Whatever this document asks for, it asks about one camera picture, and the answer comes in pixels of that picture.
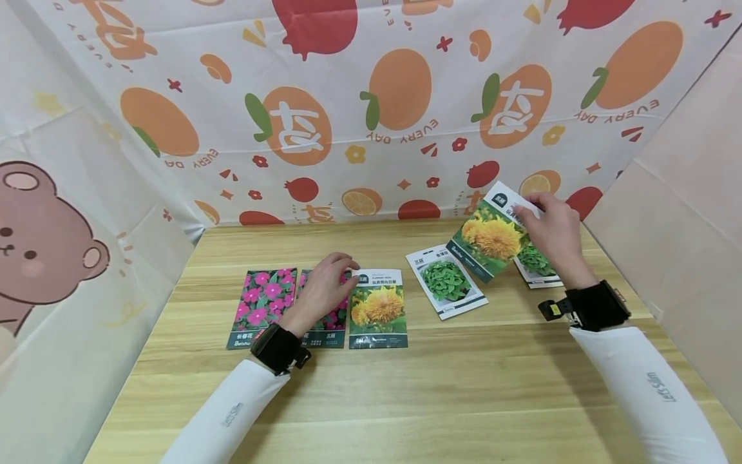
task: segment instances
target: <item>sunflower seed packet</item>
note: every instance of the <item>sunflower seed packet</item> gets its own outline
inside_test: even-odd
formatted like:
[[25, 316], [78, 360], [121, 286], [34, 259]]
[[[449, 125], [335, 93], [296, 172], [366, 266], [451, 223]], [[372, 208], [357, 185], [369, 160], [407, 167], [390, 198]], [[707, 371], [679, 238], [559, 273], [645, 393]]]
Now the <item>sunflower seed packet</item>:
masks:
[[531, 242], [523, 223], [515, 216], [515, 205], [541, 216], [540, 209], [497, 182], [446, 245], [484, 283], [491, 281]]
[[260, 332], [280, 321], [294, 304], [296, 273], [296, 268], [247, 272], [227, 350], [251, 347]]
[[485, 294], [445, 245], [410, 253], [407, 262], [442, 321], [487, 304]]
[[[296, 289], [297, 300], [301, 298], [301, 290], [309, 279], [310, 269], [302, 269], [299, 275], [299, 286]], [[350, 278], [350, 271], [340, 276], [340, 283]], [[342, 348], [345, 346], [345, 321], [348, 309], [348, 299], [341, 301], [330, 314], [315, 323], [315, 326], [304, 334], [301, 342], [303, 347], [315, 348]]]
[[406, 348], [402, 271], [361, 269], [353, 271], [358, 286], [350, 295], [349, 347]]

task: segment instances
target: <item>wooden table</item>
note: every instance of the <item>wooden table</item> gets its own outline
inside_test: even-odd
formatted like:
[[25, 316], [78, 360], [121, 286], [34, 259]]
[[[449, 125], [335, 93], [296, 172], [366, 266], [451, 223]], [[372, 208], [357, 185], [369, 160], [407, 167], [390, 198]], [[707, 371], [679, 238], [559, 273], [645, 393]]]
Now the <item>wooden table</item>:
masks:
[[[460, 220], [217, 228], [204, 234], [91, 449], [87, 464], [157, 463], [247, 354], [227, 351], [248, 269], [311, 268], [331, 251], [399, 268], [410, 347], [314, 350], [233, 463], [641, 463], [642, 449], [598, 373], [560, 321], [536, 305], [514, 265], [482, 286], [490, 303], [440, 321], [407, 265]], [[596, 274], [626, 298], [711, 421], [730, 462], [742, 432], [665, 336], [593, 238]]]

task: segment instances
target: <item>bear ear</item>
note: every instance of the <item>bear ear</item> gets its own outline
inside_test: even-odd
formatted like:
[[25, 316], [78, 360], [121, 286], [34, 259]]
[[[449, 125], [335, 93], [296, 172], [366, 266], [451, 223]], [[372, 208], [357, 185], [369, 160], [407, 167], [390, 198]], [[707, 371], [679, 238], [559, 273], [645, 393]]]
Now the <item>bear ear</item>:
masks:
[[56, 186], [49, 174], [37, 165], [25, 161], [0, 164], [0, 188], [56, 195]]
[[98, 277], [108, 267], [111, 255], [108, 253], [108, 247], [98, 240], [93, 241], [93, 246], [82, 256], [82, 265], [88, 271], [88, 277], [84, 281]]

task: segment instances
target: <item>green leaf seed packet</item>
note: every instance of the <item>green leaf seed packet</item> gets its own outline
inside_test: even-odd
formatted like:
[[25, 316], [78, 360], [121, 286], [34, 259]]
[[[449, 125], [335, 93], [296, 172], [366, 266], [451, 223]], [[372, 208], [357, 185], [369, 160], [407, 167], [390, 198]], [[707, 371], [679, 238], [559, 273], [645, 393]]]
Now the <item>green leaf seed packet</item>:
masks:
[[487, 297], [445, 245], [410, 253], [407, 262], [442, 321], [487, 304]]
[[361, 269], [352, 274], [358, 276], [358, 286], [349, 301], [350, 349], [406, 348], [402, 271]]
[[280, 321], [294, 304], [296, 273], [296, 268], [247, 272], [227, 350], [250, 348], [269, 324]]
[[528, 244], [520, 250], [515, 258], [515, 265], [518, 266], [520, 275], [529, 288], [564, 286], [557, 271], [549, 264], [549, 260], [533, 244]]
[[541, 217], [540, 209], [497, 182], [446, 245], [484, 283], [491, 281], [531, 242], [515, 216], [515, 205]]

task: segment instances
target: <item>fabric backdrop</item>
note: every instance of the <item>fabric backdrop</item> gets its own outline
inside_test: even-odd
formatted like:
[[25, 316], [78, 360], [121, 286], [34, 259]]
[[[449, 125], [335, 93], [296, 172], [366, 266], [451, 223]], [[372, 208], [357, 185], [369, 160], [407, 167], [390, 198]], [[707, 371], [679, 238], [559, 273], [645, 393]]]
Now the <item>fabric backdrop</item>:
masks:
[[585, 217], [740, 3], [0, 0], [0, 460], [82, 460], [184, 230], [460, 216], [495, 179]]
[[457, 216], [495, 178], [585, 216], [740, 18], [734, 0], [30, 4], [207, 226]]

